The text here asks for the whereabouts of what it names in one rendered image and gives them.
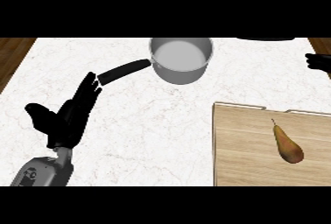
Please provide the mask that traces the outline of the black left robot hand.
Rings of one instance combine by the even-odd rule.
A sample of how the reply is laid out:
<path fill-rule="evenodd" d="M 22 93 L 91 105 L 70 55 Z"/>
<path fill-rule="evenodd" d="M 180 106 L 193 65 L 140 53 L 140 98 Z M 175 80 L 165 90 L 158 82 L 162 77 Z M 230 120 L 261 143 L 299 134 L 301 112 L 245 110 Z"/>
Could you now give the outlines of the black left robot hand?
<path fill-rule="evenodd" d="M 78 145 L 100 91 L 96 75 L 88 72 L 72 98 L 65 101 L 56 113 L 38 103 L 25 105 L 33 128 L 47 135 L 48 149 L 72 149 Z"/>

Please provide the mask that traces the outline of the wooden tray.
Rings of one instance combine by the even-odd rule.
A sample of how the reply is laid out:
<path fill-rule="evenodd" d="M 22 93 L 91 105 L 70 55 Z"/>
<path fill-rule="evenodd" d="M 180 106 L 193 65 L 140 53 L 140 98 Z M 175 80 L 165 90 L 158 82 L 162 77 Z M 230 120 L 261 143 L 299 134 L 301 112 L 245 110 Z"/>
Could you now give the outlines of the wooden tray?
<path fill-rule="evenodd" d="M 302 149 L 295 164 L 279 156 L 274 126 Z M 217 186 L 331 186 L 331 112 L 215 102 L 211 140 Z"/>

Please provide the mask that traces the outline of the black flat object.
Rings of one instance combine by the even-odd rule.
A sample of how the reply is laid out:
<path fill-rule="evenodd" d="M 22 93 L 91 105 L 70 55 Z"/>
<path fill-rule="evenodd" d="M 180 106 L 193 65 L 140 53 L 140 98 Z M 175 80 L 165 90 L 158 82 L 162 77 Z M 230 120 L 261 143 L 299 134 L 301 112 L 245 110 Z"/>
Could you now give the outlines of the black flat object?
<path fill-rule="evenodd" d="M 251 40 L 251 41 L 289 41 L 295 38 L 248 38 L 248 37 L 237 37 L 237 39 Z"/>

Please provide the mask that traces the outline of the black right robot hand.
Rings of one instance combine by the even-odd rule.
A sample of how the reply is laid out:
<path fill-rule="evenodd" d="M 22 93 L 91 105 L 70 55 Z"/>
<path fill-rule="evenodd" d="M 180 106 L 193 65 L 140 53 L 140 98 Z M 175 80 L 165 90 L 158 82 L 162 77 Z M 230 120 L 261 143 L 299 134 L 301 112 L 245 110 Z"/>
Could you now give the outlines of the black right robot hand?
<path fill-rule="evenodd" d="M 331 55 L 307 53 L 304 56 L 307 67 L 331 74 Z"/>

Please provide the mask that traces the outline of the brown-green pear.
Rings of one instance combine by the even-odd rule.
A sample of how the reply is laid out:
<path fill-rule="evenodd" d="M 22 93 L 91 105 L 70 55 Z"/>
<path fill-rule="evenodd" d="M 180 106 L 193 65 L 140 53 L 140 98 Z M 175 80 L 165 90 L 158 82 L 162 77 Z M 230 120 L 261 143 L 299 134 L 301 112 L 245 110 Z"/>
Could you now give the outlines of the brown-green pear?
<path fill-rule="evenodd" d="M 304 152 L 298 144 L 285 134 L 282 128 L 273 121 L 273 137 L 276 141 L 277 153 L 283 161 L 289 164 L 297 164 L 304 159 Z"/>

